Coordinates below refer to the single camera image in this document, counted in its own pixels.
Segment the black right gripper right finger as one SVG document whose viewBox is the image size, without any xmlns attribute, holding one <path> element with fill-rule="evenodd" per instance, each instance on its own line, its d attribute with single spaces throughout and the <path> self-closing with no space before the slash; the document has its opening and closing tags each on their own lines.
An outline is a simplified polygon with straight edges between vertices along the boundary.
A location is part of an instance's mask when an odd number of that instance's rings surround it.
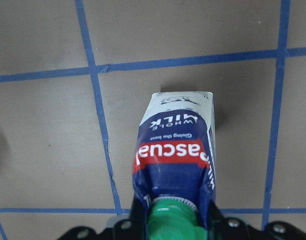
<svg viewBox="0 0 306 240">
<path fill-rule="evenodd" d="M 250 239 L 246 223 L 234 216 L 224 216 L 213 201 L 208 207 L 207 230 L 209 240 Z"/>
</svg>

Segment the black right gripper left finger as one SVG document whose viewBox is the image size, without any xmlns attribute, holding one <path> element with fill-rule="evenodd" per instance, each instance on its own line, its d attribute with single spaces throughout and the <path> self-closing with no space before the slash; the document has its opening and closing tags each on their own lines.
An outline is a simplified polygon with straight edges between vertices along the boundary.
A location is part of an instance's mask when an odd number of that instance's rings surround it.
<svg viewBox="0 0 306 240">
<path fill-rule="evenodd" d="M 134 197 L 129 216 L 113 226 L 113 239 L 148 240 L 148 215 L 149 209 Z"/>
</svg>

